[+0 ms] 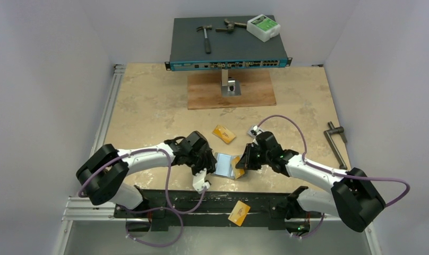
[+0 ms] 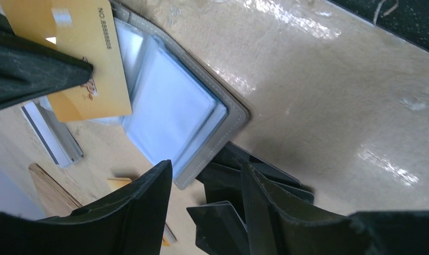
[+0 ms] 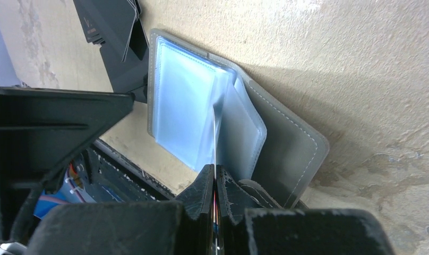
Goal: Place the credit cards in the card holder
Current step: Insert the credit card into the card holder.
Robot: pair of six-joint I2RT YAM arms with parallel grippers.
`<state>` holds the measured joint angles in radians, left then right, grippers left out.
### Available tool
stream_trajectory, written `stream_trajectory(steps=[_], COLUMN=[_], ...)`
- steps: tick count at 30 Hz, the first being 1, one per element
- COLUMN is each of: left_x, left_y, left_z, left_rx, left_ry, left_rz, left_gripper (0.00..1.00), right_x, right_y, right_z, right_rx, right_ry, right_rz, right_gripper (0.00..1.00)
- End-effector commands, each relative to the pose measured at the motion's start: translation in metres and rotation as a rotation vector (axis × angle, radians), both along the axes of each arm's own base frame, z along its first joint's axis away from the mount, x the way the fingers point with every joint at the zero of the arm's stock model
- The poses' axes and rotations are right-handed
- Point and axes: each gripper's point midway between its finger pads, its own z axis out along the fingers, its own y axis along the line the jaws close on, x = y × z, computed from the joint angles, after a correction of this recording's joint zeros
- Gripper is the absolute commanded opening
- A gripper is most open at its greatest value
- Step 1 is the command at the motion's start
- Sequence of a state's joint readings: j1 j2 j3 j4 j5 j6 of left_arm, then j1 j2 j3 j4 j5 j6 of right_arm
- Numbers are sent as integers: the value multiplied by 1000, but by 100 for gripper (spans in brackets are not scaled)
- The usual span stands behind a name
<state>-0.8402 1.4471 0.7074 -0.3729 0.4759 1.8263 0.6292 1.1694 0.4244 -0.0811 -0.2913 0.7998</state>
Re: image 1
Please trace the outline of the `grey card holder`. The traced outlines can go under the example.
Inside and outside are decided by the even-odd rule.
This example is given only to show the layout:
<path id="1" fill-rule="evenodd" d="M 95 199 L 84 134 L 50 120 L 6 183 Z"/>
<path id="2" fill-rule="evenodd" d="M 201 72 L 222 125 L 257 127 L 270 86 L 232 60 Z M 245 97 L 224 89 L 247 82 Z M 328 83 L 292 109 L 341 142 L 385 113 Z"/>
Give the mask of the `grey card holder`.
<path id="1" fill-rule="evenodd" d="M 239 155 L 215 153 L 214 156 L 217 160 L 214 176 L 236 180 L 245 175 L 243 169 L 235 168 L 241 158 Z"/>

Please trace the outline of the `single orange credit card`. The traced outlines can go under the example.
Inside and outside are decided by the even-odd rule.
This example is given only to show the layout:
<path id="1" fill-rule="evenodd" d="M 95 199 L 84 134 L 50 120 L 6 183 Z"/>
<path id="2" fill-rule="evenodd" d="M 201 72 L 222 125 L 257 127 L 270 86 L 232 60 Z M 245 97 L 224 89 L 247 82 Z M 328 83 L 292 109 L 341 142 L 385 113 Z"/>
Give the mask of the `single orange credit card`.
<path id="1" fill-rule="evenodd" d="M 236 226 L 241 227 L 247 214 L 250 211 L 250 208 L 250 206 L 238 200 L 233 207 L 231 213 L 229 214 L 228 220 L 234 223 Z"/>

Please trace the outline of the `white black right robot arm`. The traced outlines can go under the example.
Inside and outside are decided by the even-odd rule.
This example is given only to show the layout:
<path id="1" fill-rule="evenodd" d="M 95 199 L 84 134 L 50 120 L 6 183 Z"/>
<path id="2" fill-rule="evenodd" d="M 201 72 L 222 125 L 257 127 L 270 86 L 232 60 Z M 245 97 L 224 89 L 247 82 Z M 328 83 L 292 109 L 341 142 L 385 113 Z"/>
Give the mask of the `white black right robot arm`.
<path id="1" fill-rule="evenodd" d="M 318 190 L 298 187 L 287 197 L 287 219 L 316 211 L 339 217 L 355 232 L 362 232 L 386 208 L 385 200 L 359 168 L 321 170 L 322 164 L 283 149 L 272 132 L 259 133 L 248 143 L 236 168 L 258 170 L 267 165 L 276 173 L 309 182 Z"/>

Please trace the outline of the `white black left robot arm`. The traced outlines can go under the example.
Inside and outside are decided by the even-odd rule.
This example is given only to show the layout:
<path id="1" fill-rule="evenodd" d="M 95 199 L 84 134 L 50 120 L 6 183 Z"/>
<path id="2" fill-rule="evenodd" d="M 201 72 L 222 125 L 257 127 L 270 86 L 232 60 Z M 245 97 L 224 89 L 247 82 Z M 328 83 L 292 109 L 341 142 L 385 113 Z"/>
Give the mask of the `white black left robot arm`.
<path id="1" fill-rule="evenodd" d="M 77 195 L 89 198 L 94 206 L 113 202 L 127 208 L 134 217 L 142 217 L 148 203 L 139 189 L 124 183 L 128 175 L 157 167 L 171 169 L 185 165 L 192 171 L 193 189 L 203 194 L 210 187 L 206 176 L 215 172 L 216 163 L 207 139 L 198 131 L 138 149 L 116 149 L 112 144 L 105 144 L 77 170 L 76 178 L 81 184 Z"/>

